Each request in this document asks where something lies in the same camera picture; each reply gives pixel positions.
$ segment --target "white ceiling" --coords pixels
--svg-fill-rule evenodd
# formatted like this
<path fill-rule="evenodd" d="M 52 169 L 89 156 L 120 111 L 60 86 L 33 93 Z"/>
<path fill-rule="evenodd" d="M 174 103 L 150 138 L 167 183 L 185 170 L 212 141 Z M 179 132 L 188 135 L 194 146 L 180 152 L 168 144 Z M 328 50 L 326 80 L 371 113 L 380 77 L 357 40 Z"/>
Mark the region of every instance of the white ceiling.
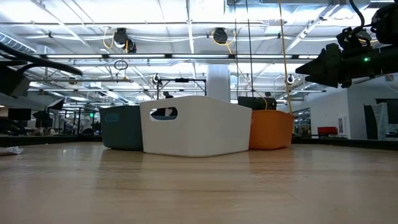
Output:
<path fill-rule="evenodd" d="M 188 1 L 194 53 L 228 54 L 226 46 L 216 45 L 212 38 L 206 38 L 206 34 L 211 33 L 215 27 L 224 27 L 230 41 L 233 41 L 236 18 L 238 21 L 236 24 L 238 41 L 230 45 L 234 53 L 236 51 L 235 44 L 237 44 L 239 54 L 249 54 L 250 52 L 253 54 L 281 54 L 282 39 L 277 38 L 280 33 L 280 14 L 277 5 L 263 4 L 249 7 L 250 36 L 252 38 L 252 41 L 249 42 L 248 14 L 245 7 L 239 6 L 237 12 L 234 13 L 231 8 L 224 7 L 224 0 Z M 137 45 L 137 53 L 190 54 L 192 52 L 187 24 L 186 0 L 44 0 L 42 2 L 52 15 L 65 23 L 80 38 L 100 39 L 107 28 L 111 29 L 107 31 L 108 35 L 111 35 L 117 27 L 127 27 L 128 34 L 138 38 L 133 38 Z M 318 2 L 322 4 L 309 4 L 308 1 L 301 0 L 297 1 L 297 4 L 283 5 L 283 18 L 287 21 L 284 26 L 284 34 L 287 37 L 285 45 L 287 47 L 292 43 L 293 38 L 306 29 L 312 21 L 319 18 L 329 0 L 319 0 Z M 377 9 L 366 9 L 365 7 L 361 9 L 366 22 L 369 23 Z M 70 31 L 60 26 L 52 15 L 43 11 L 31 0 L 1 0 L 0 32 L 3 30 L 29 46 L 44 45 L 50 47 L 55 54 L 105 54 L 105 51 L 100 50 L 105 48 L 102 40 L 87 40 L 90 46 L 84 45 L 79 40 L 67 40 L 73 38 Z M 359 17 L 349 6 L 344 6 L 337 13 L 321 21 L 316 28 L 305 35 L 302 41 L 287 53 L 319 54 L 326 44 L 336 42 L 333 40 L 335 35 L 339 34 L 344 27 L 358 26 L 359 24 Z M 48 35 L 49 32 L 54 36 L 63 37 L 63 39 L 46 37 L 45 35 Z M 173 42 L 160 42 L 160 38 Z M 121 53 L 121 50 L 116 47 L 108 51 L 110 53 Z M 234 75 L 236 64 L 231 63 L 229 66 Z M 288 73 L 294 74 L 298 66 L 300 64 L 288 63 Z M 281 75 L 284 76 L 283 64 L 255 63 L 252 65 L 252 71 L 248 63 L 240 63 L 239 67 L 243 73 L 253 73 L 255 77 L 261 76 L 261 78 L 255 78 L 254 86 L 282 88 L 284 85 L 284 79 L 280 78 Z M 156 73 L 165 77 L 193 76 L 192 63 L 156 67 L 138 66 L 136 68 L 147 80 L 150 80 L 151 75 Z M 109 78 L 109 74 L 104 67 L 86 66 L 80 67 L 80 69 L 87 71 L 85 73 L 87 78 Z M 44 74 L 44 70 L 40 68 L 33 69 L 32 72 L 35 72 L 38 76 Z M 197 77 L 205 75 L 206 72 L 206 63 L 196 64 Z M 145 81 L 138 78 L 137 72 L 133 69 L 127 69 L 126 76 L 137 84 L 145 85 Z M 56 73 L 53 77 L 63 78 L 67 76 L 64 73 Z M 70 88 L 65 83 L 58 83 L 58 85 Z"/>

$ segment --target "wooden table surface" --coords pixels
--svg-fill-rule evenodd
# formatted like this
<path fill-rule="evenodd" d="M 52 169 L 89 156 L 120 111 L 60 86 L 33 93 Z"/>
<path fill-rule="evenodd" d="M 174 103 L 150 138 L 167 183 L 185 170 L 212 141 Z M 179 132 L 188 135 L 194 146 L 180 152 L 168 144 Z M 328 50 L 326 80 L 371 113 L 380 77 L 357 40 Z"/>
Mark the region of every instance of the wooden table surface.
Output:
<path fill-rule="evenodd" d="M 0 157 L 0 223 L 398 223 L 398 152 L 296 145 L 204 159 L 29 146 Z"/>

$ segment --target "metal frame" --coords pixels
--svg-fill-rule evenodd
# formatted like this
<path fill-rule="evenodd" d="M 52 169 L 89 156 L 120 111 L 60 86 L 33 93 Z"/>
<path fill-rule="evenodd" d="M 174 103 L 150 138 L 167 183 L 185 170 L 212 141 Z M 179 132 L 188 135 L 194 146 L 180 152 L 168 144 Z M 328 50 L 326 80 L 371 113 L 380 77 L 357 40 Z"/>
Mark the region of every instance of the metal frame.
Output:
<path fill-rule="evenodd" d="M 163 90 L 167 86 L 167 84 L 169 84 L 170 82 L 176 82 L 177 83 L 178 80 L 181 80 L 181 78 L 160 78 L 160 79 L 158 79 L 158 81 L 156 83 L 156 95 L 157 95 L 156 100 L 159 99 L 159 92 L 161 90 Z M 194 78 L 184 78 L 184 80 L 188 80 L 188 82 L 194 82 L 197 86 L 200 87 L 200 89 L 202 91 L 205 92 L 205 96 L 207 95 L 207 80 L 194 79 Z M 162 81 L 165 81 L 166 83 L 163 84 L 162 88 L 159 88 L 160 87 L 159 83 L 162 82 Z M 203 89 L 203 87 L 201 87 L 197 82 L 204 82 L 205 83 L 205 88 Z M 165 91 L 174 91 L 174 92 L 178 91 L 178 92 L 180 92 L 180 91 L 187 91 L 187 90 L 184 90 L 184 89 L 181 89 L 181 90 L 168 90 L 168 89 L 166 89 Z"/>

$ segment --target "computer monitor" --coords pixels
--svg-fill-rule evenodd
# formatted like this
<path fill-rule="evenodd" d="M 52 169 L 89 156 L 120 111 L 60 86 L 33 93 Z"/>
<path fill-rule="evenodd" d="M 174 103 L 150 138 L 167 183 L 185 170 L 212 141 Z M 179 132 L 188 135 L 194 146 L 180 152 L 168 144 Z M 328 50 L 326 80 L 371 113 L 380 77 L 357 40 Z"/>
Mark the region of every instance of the computer monitor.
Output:
<path fill-rule="evenodd" d="M 32 109 L 30 108 L 8 108 L 8 119 L 14 121 L 30 121 Z"/>
<path fill-rule="evenodd" d="M 275 98 L 264 98 L 267 101 L 267 110 L 276 110 L 276 100 Z M 266 102 L 261 97 L 250 97 L 250 96 L 239 96 L 238 104 L 251 108 L 252 110 L 265 110 Z"/>

